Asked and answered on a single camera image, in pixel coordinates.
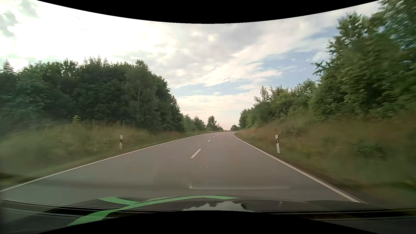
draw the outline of tree line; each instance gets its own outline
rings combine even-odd
[[[293,88],[264,86],[240,113],[241,129],[308,111],[385,118],[416,103],[416,1],[383,0],[371,16],[348,13],[327,46],[328,61],[314,63],[317,81]]]
[[[6,60],[0,70],[0,132],[54,119],[125,121],[151,132],[222,130],[180,112],[167,81],[143,60],[108,62],[89,57],[29,64],[19,71]]]

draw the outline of white edge line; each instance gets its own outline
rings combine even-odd
[[[243,141],[242,139],[240,139],[240,138],[236,137],[234,133],[233,133],[233,136],[234,136],[235,138],[239,139],[240,141],[242,141],[242,142],[244,142],[244,143],[248,144],[247,142]],[[296,168],[296,167],[294,167],[294,166],[292,166],[292,165],[288,164],[287,162],[282,161],[281,159],[278,159],[278,158],[276,158],[276,157],[274,157],[274,156],[272,156],[272,155],[270,155],[270,154],[268,154],[268,153],[266,153],[266,152],[262,151],[261,149],[259,149],[259,148],[255,147],[255,146],[253,146],[253,145],[250,145],[250,146],[251,146],[251,147],[253,147],[253,148],[255,148],[255,149],[257,149],[258,151],[260,151],[260,152],[264,153],[265,155],[267,155],[267,156],[269,156],[269,157],[271,157],[271,158],[273,158],[273,159],[275,159],[275,160],[277,160],[277,161],[279,161],[279,162],[283,163],[284,165],[286,165],[286,166],[288,166],[288,167],[290,167],[290,168],[294,169],[295,171],[297,171],[297,172],[299,172],[299,173],[301,173],[301,174],[303,174],[303,175],[305,175],[305,176],[307,176],[307,177],[311,178],[312,180],[314,180],[314,181],[316,181],[316,182],[318,182],[318,183],[322,184],[323,186],[327,187],[328,189],[330,189],[330,190],[332,190],[332,191],[334,191],[334,192],[338,193],[339,195],[341,195],[341,196],[343,196],[343,197],[347,198],[348,200],[350,200],[350,201],[352,201],[352,202],[358,202],[358,203],[361,203],[361,202],[360,202],[360,201],[358,201],[357,199],[355,199],[355,198],[353,198],[353,197],[351,197],[351,196],[349,196],[349,195],[345,194],[344,192],[341,192],[340,190],[338,190],[338,189],[334,188],[333,186],[330,186],[330,185],[328,185],[327,183],[325,183],[325,182],[323,182],[323,181],[321,181],[321,180],[319,180],[319,179],[317,179],[317,178],[313,177],[312,175],[309,175],[308,173],[306,173],[306,172],[303,172],[303,171],[299,170],[298,168]]]
[[[195,154],[193,154],[191,158],[195,157],[195,155],[196,155],[197,153],[199,153],[199,151],[200,151],[200,150],[201,150],[201,149],[198,149],[198,151],[197,151],[197,152],[195,152]]]
[[[190,136],[190,137],[196,137],[196,136],[205,135],[205,134],[211,134],[211,133],[214,133],[214,132],[198,134],[198,135]],[[169,142],[165,142],[165,143],[162,143],[162,144],[167,144],[167,143],[179,141],[179,140],[186,139],[186,138],[190,138],[190,137],[176,139],[176,140],[169,141]],[[143,148],[143,149],[148,149],[148,148],[155,147],[155,146],[158,146],[158,145],[161,145],[161,144],[152,145],[152,146],[149,146],[149,147],[146,147],[146,148]],[[32,183],[32,182],[35,182],[35,181],[38,181],[38,180],[41,180],[41,179],[46,179],[46,178],[51,177],[51,176],[54,176],[54,175],[62,174],[64,172],[69,172],[69,171],[72,171],[72,170],[75,170],[75,169],[78,169],[78,168],[81,168],[81,167],[84,167],[84,166],[88,166],[88,165],[91,165],[91,164],[94,164],[94,163],[98,163],[98,162],[102,162],[102,161],[105,161],[105,160],[109,160],[109,159],[112,159],[112,158],[115,158],[115,157],[118,157],[118,156],[122,156],[122,155],[130,154],[130,153],[134,153],[134,152],[137,152],[137,151],[140,151],[140,150],[143,150],[143,149],[134,150],[134,151],[131,151],[131,152],[128,152],[128,153],[120,154],[120,155],[113,156],[113,157],[110,157],[110,158],[106,158],[106,159],[102,159],[102,160],[99,160],[99,161],[91,162],[91,163],[88,163],[88,164],[85,164],[85,165],[82,165],[82,166],[74,167],[74,168],[71,168],[71,169],[68,169],[68,170],[65,170],[65,171],[62,171],[62,172],[57,172],[57,173],[54,173],[54,174],[51,174],[51,175],[47,175],[47,176],[44,176],[44,177],[41,177],[41,178],[37,178],[37,179],[34,179],[34,180],[30,180],[30,181],[27,181],[27,182],[24,182],[24,183],[21,183],[21,184],[14,185],[12,187],[9,187],[9,188],[3,189],[3,190],[0,190],[0,192],[5,192],[7,190],[14,189],[16,187],[20,187],[22,185],[29,184],[29,183]]]

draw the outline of grassy embankment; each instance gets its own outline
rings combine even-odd
[[[150,134],[133,127],[87,128],[80,124],[60,124],[21,132],[0,142],[0,187],[202,133]],[[119,150],[120,135],[123,135],[123,150]]]
[[[237,136],[341,189],[358,192],[364,200],[360,194],[391,205],[416,206],[414,116],[407,112],[378,121],[312,121],[312,115],[303,113],[243,129]]]

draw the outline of asphalt road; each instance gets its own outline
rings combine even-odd
[[[233,132],[127,153],[14,187],[0,196],[69,205],[101,197],[231,194],[289,201],[355,200],[241,141]]]

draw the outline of sky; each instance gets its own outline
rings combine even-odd
[[[313,15],[233,24],[183,24],[128,19],[35,0],[0,2],[0,63],[64,60],[81,63],[143,59],[168,81],[183,114],[224,129],[255,103],[262,85],[293,87],[314,76],[313,62],[329,58],[337,19],[370,15],[378,2]]]

